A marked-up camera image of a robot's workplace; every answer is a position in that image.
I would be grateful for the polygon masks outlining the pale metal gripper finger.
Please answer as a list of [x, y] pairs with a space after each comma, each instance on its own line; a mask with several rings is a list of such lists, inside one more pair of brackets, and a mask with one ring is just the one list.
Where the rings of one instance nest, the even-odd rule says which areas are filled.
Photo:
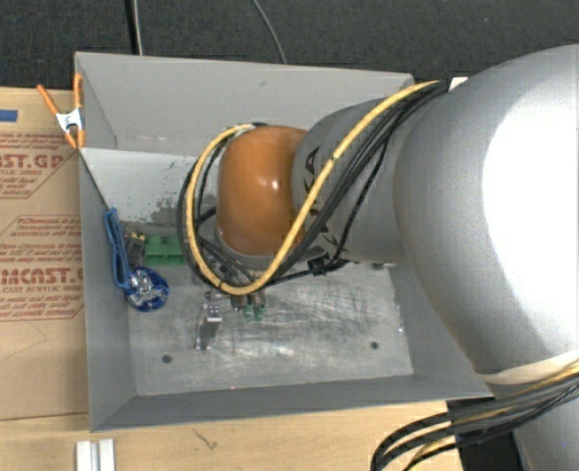
[[194, 347], [197, 350], [206, 350], [222, 324], [220, 306], [204, 303], [196, 325]]

